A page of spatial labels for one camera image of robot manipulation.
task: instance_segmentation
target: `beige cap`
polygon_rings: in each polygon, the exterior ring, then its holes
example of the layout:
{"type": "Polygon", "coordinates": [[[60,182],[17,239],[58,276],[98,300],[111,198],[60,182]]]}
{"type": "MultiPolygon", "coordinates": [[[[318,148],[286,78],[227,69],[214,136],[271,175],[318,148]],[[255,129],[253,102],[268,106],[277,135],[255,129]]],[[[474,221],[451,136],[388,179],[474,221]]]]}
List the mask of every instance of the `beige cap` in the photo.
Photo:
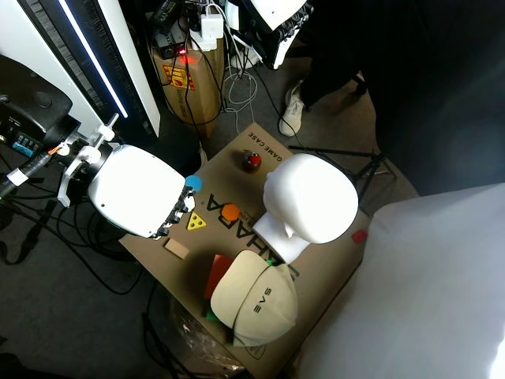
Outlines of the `beige cap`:
{"type": "Polygon", "coordinates": [[[287,265],[269,266],[250,250],[237,255],[211,297],[218,319],[234,330],[235,346],[260,346],[293,328],[297,295],[287,265]]]}

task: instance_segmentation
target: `mannequin head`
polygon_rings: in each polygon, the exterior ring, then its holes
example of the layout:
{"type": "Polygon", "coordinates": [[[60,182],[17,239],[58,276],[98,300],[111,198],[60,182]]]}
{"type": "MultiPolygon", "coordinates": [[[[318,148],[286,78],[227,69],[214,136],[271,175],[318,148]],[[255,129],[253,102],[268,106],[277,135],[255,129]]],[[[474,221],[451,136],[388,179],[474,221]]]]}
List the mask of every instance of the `mannequin head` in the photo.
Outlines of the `mannequin head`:
{"type": "MultiPolygon", "coordinates": [[[[333,241],[357,212],[357,193],[350,180],[309,154],[297,154],[268,174],[263,201],[283,238],[310,243],[333,241]]],[[[269,243],[268,236],[262,237],[269,243]]]]}

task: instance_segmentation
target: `cardboard box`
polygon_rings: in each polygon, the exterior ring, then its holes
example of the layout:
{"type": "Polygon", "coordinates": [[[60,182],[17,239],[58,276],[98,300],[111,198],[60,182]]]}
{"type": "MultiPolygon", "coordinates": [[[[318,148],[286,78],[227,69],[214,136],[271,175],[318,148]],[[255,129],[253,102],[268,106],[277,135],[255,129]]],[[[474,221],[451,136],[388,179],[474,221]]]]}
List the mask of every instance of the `cardboard box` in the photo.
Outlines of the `cardboard box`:
{"type": "Polygon", "coordinates": [[[195,129],[194,119],[200,137],[209,138],[221,105],[214,76],[220,86],[224,73],[223,40],[218,41],[216,50],[205,53],[188,50],[185,57],[177,57],[175,62],[174,58],[162,59],[157,51],[153,51],[153,59],[166,100],[172,110],[192,130],[195,129]],[[189,75],[186,73],[186,60],[189,75]]]}
{"type": "MultiPolygon", "coordinates": [[[[229,143],[196,174],[203,188],[196,195],[195,212],[206,227],[187,231],[189,215],[170,229],[170,237],[189,249],[184,260],[167,253],[166,238],[159,241],[126,235],[122,245],[256,378],[273,378],[296,352],[331,301],[360,264],[364,243],[352,235],[366,229],[368,217],[358,212],[350,229],[335,241],[311,245],[290,265],[298,295],[297,324],[280,339],[262,347],[234,347],[231,331],[205,318],[208,300],[204,293],[216,254],[235,257],[244,249],[264,259],[275,255],[254,233],[252,225],[265,212],[263,186],[267,173],[291,156],[272,136],[252,124],[229,143]],[[254,174],[242,170],[244,150],[259,153],[263,162],[254,174]],[[241,209],[239,220],[227,222],[221,216],[225,203],[241,209]]],[[[337,196],[327,193],[324,196],[337,196]]]]}

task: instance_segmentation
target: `cardboard table surface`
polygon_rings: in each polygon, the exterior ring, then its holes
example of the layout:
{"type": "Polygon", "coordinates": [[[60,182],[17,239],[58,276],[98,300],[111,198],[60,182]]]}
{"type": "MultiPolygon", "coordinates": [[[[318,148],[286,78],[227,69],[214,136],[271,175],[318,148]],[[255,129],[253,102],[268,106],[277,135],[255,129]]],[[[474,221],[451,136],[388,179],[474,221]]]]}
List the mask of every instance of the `cardboard table surface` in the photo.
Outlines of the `cardboard table surface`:
{"type": "Polygon", "coordinates": [[[121,244],[257,378],[272,378],[301,345],[331,301],[340,292],[363,257],[364,243],[351,235],[368,227],[368,217],[358,212],[350,229],[335,241],[311,245],[290,265],[298,296],[297,324],[280,339],[262,347],[234,347],[231,331],[217,321],[205,318],[209,301],[205,286],[215,254],[235,257],[244,249],[264,259],[275,255],[253,232],[252,225],[265,212],[263,186],[267,173],[291,156],[275,138],[252,124],[196,173],[203,181],[196,195],[195,212],[206,227],[188,231],[189,215],[170,228],[170,238],[189,249],[182,260],[167,251],[167,238],[158,241],[126,235],[121,244]],[[241,169],[244,151],[261,155],[263,162],[254,174],[241,169]],[[227,222],[221,208],[235,203],[241,209],[239,220],[227,222]]]}

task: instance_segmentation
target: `yellow triangle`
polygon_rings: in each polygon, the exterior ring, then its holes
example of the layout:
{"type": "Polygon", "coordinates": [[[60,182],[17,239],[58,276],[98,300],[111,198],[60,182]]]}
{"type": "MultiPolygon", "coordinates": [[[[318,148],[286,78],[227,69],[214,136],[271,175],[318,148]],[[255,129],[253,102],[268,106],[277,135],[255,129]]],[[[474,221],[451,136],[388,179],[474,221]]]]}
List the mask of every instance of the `yellow triangle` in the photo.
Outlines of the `yellow triangle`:
{"type": "Polygon", "coordinates": [[[196,212],[191,213],[191,217],[189,217],[188,227],[189,231],[194,231],[200,227],[206,227],[207,223],[196,214],[196,212]]]}

